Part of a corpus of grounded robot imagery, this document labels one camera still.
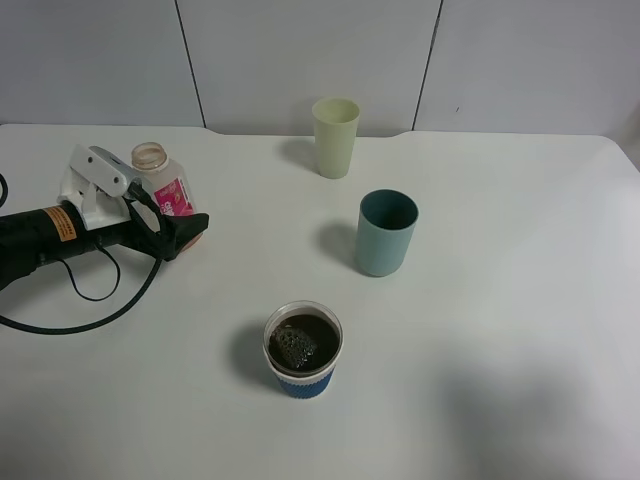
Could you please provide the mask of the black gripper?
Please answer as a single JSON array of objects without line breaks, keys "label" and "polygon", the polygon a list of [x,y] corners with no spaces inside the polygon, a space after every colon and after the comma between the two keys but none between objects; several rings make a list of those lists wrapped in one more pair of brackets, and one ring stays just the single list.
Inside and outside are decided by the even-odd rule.
[{"label": "black gripper", "polygon": [[142,226],[133,220],[95,229],[88,229],[85,222],[81,222],[80,252],[88,253],[120,245],[147,255],[151,251],[155,258],[172,261],[209,226],[209,215],[206,213],[188,216],[160,214],[157,219],[160,229],[151,237],[150,250],[144,245]]}]

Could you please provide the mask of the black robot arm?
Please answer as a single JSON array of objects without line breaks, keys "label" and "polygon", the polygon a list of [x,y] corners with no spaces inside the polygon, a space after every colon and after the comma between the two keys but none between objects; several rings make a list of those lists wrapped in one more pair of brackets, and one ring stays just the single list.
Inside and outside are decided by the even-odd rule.
[{"label": "black robot arm", "polygon": [[164,231],[151,231],[139,214],[132,220],[88,230],[69,202],[1,218],[1,286],[36,269],[98,248],[121,245],[160,258],[175,259],[209,226],[209,215],[163,217]]}]

